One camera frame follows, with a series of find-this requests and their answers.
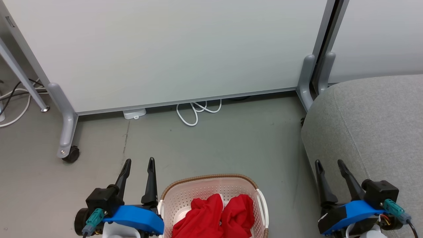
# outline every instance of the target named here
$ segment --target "whiteboard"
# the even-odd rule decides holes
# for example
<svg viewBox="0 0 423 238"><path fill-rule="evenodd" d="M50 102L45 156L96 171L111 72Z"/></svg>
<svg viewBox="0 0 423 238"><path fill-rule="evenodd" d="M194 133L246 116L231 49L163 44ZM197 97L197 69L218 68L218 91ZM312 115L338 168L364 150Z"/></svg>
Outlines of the whiteboard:
<svg viewBox="0 0 423 238"><path fill-rule="evenodd" d="M329 82L423 73L423 1L351 0Z"/></svg>
<svg viewBox="0 0 423 238"><path fill-rule="evenodd" d="M76 112L296 87L326 0L3 0Z"/></svg>

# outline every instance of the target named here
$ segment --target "gray sofa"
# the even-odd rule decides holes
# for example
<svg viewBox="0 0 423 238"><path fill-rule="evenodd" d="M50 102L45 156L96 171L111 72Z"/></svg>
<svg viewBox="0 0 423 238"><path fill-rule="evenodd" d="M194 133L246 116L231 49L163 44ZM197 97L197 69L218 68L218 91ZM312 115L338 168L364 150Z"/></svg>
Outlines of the gray sofa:
<svg viewBox="0 0 423 238"><path fill-rule="evenodd" d="M360 183L369 178L398 187L397 203L423 236L423 75L358 79L329 87L307 113L302 139L314 174L314 161L320 160L340 202L351 197L338 159ZM384 234L414 237L408 226Z"/></svg>

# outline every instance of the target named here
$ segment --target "red wire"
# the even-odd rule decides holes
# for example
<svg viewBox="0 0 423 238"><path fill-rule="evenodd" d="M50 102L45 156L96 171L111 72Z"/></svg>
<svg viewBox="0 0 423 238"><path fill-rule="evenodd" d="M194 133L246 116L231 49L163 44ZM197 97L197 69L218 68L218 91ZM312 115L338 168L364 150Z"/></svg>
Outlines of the red wire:
<svg viewBox="0 0 423 238"><path fill-rule="evenodd" d="M383 218L385 218L386 220L390 221L389 217L385 214L380 214L380 216L382 216Z"/></svg>

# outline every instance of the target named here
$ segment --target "laundry basket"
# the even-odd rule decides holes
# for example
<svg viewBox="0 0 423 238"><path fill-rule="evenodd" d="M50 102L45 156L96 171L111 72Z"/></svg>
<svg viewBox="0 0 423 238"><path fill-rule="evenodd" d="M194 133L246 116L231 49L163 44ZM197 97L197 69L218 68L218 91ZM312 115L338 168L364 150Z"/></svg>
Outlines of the laundry basket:
<svg viewBox="0 0 423 238"><path fill-rule="evenodd" d="M267 238L269 212L266 200L257 184L241 174L214 174L187 178L169 185L162 194L158 210L165 223L162 238L171 238L173 225L185 217L194 198L207 199L213 194L222 194L227 203L231 198L247 194L253 200L255 223L251 228L252 238Z"/></svg>

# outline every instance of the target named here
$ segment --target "concrete floor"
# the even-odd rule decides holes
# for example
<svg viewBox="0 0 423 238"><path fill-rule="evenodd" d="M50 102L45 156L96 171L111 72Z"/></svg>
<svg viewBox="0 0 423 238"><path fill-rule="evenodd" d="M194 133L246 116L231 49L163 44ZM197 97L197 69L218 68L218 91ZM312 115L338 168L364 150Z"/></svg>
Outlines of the concrete floor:
<svg viewBox="0 0 423 238"><path fill-rule="evenodd" d="M96 187L114 183L127 158L132 171L126 204L139 204L146 166L156 159L159 196L172 182L198 175L240 173L262 190L269 208L270 238L319 237L319 205L310 166L300 143L305 112L293 93L225 100L220 112L200 113L184 125L174 107L152 108L138 120L121 112L80 117L74 164L56 158L62 119L32 102L15 124L0 128L0 237L76 237L75 213ZM26 97L11 102L19 114ZM193 120L191 110L182 110Z"/></svg>

